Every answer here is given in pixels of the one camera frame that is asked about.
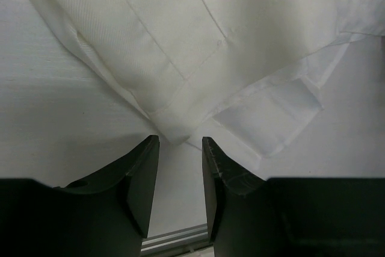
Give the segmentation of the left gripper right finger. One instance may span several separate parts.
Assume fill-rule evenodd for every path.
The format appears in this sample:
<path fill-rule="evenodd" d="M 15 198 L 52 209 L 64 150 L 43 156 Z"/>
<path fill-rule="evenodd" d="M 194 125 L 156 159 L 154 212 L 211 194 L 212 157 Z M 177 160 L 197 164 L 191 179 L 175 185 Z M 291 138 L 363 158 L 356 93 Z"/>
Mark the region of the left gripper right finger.
<path fill-rule="evenodd" d="M 384 179 L 270 178 L 202 140 L 216 256 L 383 256 Z"/>

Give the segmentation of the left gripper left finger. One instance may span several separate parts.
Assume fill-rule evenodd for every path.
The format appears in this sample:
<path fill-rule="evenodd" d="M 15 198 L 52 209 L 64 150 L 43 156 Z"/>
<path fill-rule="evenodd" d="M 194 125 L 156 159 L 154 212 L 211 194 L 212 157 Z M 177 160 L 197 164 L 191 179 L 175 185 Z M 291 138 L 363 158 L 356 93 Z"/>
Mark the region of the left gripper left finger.
<path fill-rule="evenodd" d="M 1 180 L 2 256 L 139 256 L 148 236 L 159 138 L 65 187 Z"/>

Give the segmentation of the white pleated skirt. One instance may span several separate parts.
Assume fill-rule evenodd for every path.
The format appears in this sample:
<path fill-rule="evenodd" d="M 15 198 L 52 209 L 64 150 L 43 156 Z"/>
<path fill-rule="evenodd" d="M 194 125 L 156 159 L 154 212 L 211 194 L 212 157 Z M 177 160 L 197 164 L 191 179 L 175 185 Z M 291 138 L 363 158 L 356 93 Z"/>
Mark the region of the white pleated skirt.
<path fill-rule="evenodd" d="M 60 42 L 170 141 L 269 157 L 321 109 L 348 45 L 384 35 L 384 0 L 30 0 Z"/>

